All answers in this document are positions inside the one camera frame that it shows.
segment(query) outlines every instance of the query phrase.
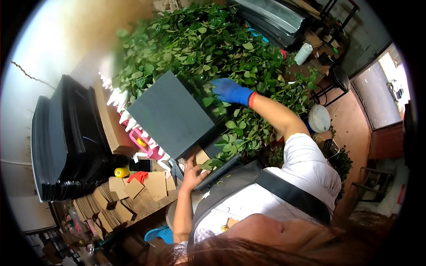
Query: leafy branch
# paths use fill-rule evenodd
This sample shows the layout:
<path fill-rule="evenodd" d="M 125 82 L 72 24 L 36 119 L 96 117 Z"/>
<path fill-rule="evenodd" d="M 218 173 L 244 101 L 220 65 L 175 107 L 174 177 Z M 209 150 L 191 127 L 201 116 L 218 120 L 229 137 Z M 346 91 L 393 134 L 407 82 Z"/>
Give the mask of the leafy branch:
<path fill-rule="evenodd" d="M 309 109 L 307 92 L 315 87 L 316 69 L 310 69 L 309 77 L 296 73 L 296 81 L 287 83 L 284 77 L 291 74 L 295 54 L 284 59 L 278 47 L 254 37 L 235 13 L 234 6 L 193 4 L 150 21 L 140 19 L 131 34 L 117 31 L 125 56 L 112 86 L 129 92 L 125 108 L 170 70 L 208 112 L 224 116 L 228 129 L 216 143 L 222 152 L 204 169 L 220 166 L 235 154 L 253 157 L 273 140 L 272 125 L 249 108 L 235 110 L 217 99 L 211 80 L 228 77 L 296 114 Z"/>

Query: apron strap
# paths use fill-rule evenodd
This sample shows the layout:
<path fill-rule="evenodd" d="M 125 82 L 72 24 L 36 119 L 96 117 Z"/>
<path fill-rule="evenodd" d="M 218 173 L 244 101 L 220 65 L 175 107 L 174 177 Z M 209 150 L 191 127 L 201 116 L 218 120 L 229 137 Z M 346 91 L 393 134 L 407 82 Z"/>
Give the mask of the apron strap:
<path fill-rule="evenodd" d="M 261 172 L 256 183 L 320 223 L 330 224 L 330 211 L 327 205 L 308 192 L 266 171 Z"/>

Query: stack of black plastic sheets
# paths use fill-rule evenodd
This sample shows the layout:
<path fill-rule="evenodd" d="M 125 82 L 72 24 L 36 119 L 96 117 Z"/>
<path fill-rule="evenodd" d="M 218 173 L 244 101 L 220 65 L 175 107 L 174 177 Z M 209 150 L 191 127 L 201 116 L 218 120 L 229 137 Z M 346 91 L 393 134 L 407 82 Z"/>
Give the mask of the stack of black plastic sheets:
<path fill-rule="evenodd" d="M 113 175 L 93 88 L 63 75 L 51 99 L 40 96 L 32 119 L 31 156 L 41 201 L 92 193 Z"/>

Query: wooden chair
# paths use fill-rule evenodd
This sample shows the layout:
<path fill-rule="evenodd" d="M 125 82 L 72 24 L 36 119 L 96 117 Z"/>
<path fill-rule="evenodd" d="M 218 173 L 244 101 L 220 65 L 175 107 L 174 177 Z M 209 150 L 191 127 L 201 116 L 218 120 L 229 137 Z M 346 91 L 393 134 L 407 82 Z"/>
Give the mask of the wooden chair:
<path fill-rule="evenodd" d="M 366 167 L 361 167 L 366 171 L 366 179 L 363 183 L 352 182 L 353 186 L 358 188 L 357 203 L 360 201 L 364 202 L 380 202 L 385 197 L 386 190 L 389 183 L 394 178 L 394 173 L 391 171 L 375 170 Z M 372 200 L 363 200 L 366 191 L 375 192 L 376 196 Z"/>

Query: woman's hand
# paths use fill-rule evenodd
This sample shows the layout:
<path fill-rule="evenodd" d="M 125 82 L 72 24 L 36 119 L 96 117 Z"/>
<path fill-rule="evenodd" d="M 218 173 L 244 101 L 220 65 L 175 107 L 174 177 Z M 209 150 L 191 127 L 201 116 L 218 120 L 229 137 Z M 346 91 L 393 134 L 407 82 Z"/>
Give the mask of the woman's hand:
<path fill-rule="evenodd" d="M 201 164 L 193 166 L 195 154 L 192 155 L 185 164 L 184 171 L 184 181 L 182 183 L 181 191 L 191 192 L 194 188 L 209 175 L 210 170 L 205 171 L 204 173 L 197 175 L 198 171 L 201 170 Z"/>

